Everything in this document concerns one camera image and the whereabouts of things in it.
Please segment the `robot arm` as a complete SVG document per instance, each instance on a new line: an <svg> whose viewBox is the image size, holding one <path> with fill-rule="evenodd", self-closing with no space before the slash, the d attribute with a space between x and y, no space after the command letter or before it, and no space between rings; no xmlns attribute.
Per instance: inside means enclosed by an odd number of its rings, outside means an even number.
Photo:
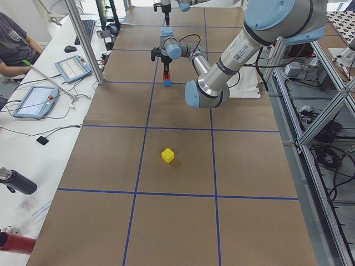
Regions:
<svg viewBox="0 0 355 266"><path fill-rule="evenodd" d="M242 31L214 65L209 65L197 44L174 38L171 27L160 30L159 47L151 59L159 57L165 65L181 57L189 58L198 79L185 85L185 101L191 108L217 108L228 101L229 81L260 48L278 37L285 45L319 40L326 30L327 1L249 1Z"/></svg>
<svg viewBox="0 0 355 266"><path fill-rule="evenodd" d="M200 3L208 2L209 0L177 0L178 6L182 12L190 10L191 6L195 6ZM158 8L161 8L164 14L166 26L170 25L170 12L171 12L171 0L158 1L153 5L154 12L157 12Z"/></svg>

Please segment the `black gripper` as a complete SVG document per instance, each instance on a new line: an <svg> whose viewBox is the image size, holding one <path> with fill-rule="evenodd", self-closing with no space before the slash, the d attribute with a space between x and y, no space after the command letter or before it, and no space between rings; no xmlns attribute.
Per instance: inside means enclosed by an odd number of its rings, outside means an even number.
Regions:
<svg viewBox="0 0 355 266"><path fill-rule="evenodd" d="M162 4L161 10L164 13L165 17L165 25L170 25L170 12L171 12L171 4Z"/></svg>
<svg viewBox="0 0 355 266"><path fill-rule="evenodd" d="M173 60L167 55L161 55L160 60L164 64L163 78L170 78L169 64L172 63Z"/></svg>

